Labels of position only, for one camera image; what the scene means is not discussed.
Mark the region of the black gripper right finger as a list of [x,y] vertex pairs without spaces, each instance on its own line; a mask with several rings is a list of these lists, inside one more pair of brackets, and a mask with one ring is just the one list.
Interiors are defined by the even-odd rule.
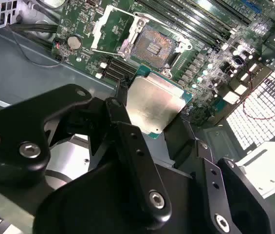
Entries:
[[169,156],[163,171],[173,234],[275,234],[275,212],[230,159],[210,148],[177,115],[164,129]]

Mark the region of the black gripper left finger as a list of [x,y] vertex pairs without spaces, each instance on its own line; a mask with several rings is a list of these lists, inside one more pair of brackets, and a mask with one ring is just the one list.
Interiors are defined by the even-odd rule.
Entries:
[[89,172],[117,161],[132,186],[145,227],[150,231],[163,227],[172,215],[171,202],[140,129],[132,125],[119,99],[93,98],[75,84],[0,110],[3,193],[11,189],[14,197],[28,198],[22,207],[36,217],[52,192],[38,202],[38,194],[29,195],[29,189],[45,178],[51,147],[74,134],[87,135],[91,151],[100,158]]

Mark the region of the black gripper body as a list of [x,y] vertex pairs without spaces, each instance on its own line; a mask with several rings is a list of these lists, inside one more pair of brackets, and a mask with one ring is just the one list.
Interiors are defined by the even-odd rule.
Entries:
[[[192,177],[157,166],[172,203],[159,234],[208,234]],[[52,192],[34,220],[36,234],[148,234],[129,180],[112,161]]]

